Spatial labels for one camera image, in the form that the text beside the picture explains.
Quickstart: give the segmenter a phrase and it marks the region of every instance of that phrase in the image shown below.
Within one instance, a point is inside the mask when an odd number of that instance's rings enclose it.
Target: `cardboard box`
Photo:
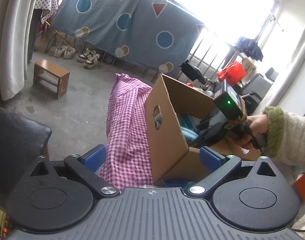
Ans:
[[[176,113],[201,119],[214,108],[211,97],[166,75],[159,76],[145,102],[153,183],[161,179],[200,181],[209,175],[199,161],[199,149],[188,147]],[[155,123],[157,114],[161,124]],[[245,155],[240,147],[226,139],[211,148],[222,155],[234,154],[246,160],[256,160],[259,156],[257,150]]]

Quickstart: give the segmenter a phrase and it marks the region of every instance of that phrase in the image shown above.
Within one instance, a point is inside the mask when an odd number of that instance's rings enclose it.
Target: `human hand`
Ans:
[[[247,120],[250,123],[250,129],[254,136],[258,133],[265,134],[268,132],[269,124],[268,116],[266,114],[248,116]],[[252,137],[249,134],[244,134],[243,138],[240,139],[229,139],[233,141],[236,145],[239,145],[241,148],[247,150],[250,150],[254,147],[253,144],[250,142]]]

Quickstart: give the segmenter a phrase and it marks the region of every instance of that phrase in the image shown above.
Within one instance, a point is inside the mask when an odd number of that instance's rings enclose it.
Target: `polka dot cloth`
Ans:
[[[49,13],[46,14],[40,21],[42,24],[47,21],[50,16],[52,16],[58,9],[57,0],[36,0],[34,9],[48,10]]]

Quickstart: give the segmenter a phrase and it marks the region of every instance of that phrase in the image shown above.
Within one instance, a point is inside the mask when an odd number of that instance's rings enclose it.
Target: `concrete floor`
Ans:
[[[51,127],[50,158],[63,160],[67,155],[82,155],[98,144],[107,143],[107,109],[115,73],[127,73],[150,86],[155,73],[148,71],[142,78],[144,69],[138,67],[136,73],[131,74],[134,65],[127,64],[123,70],[122,60],[116,60],[115,65],[100,62],[93,69],[85,69],[76,60],[78,53],[72,59],[56,58],[53,57],[56,47],[45,54],[46,45],[46,41],[37,38],[37,51],[28,64],[28,78],[23,90],[1,106]],[[41,59],[70,72],[67,93],[60,99],[56,98],[56,87],[44,81],[33,86],[34,63]]]

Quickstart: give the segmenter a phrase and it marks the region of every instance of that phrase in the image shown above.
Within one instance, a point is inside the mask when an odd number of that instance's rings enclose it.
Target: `bright window light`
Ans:
[[[255,38],[274,0],[175,0],[195,14],[208,29],[234,45],[240,36]]]
[[[222,64],[222,60],[230,50],[226,43],[220,39],[217,39],[213,33],[207,31],[206,29],[201,31],[201,34],[192,47],[190,53],[194,53],[199,44],[200,46],[195,53],[195,57],[199,59],[204,58],[203,61],[207,62],[208,64],[212,62],[211,66],[215,69],[218,68],[220,64]]]

